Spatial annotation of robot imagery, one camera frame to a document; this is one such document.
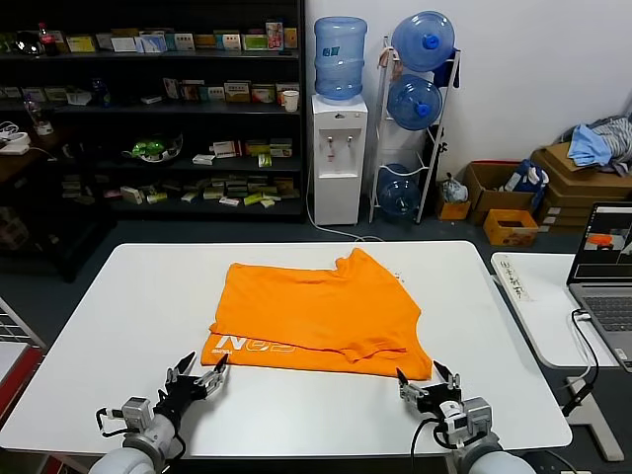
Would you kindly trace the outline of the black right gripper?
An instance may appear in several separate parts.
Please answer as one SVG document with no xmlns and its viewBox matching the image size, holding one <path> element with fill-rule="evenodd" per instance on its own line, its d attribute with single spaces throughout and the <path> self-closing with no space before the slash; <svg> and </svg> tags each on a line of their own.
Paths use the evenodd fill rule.
<svg viewBox="0 0 632 474">
<path fill-rule="evenodd" d="M 446 365 L 434 361 L 434 369 L 441 379 L 440 384 L 419 387 L 409 382 L 404 372 L 397 367 L 399 395 L 407 404 L 417 407 L 422 414 L 432 414 L 445 420 L 462 413 L 460 375 Z"/>
</svg>

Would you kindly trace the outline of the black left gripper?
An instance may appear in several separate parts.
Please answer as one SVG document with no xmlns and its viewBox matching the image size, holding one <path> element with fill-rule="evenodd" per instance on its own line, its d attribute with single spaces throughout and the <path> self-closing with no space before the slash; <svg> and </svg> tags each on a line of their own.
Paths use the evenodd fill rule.
<svg viewBox="0 0 632 474">
<path fill-rule="evenodd" d="M 165 389 L 159 389 L 159 401 L 155 414 L 162 415 L 171 423 L 180 423 L 194 401 L 207 398 L 214 393 L 224 380 L 228 355 L 224 355 L 215 367 L 199 378 L 189 376 L 196 353 L 183 357 L 166 374 Z"/>
</svg>

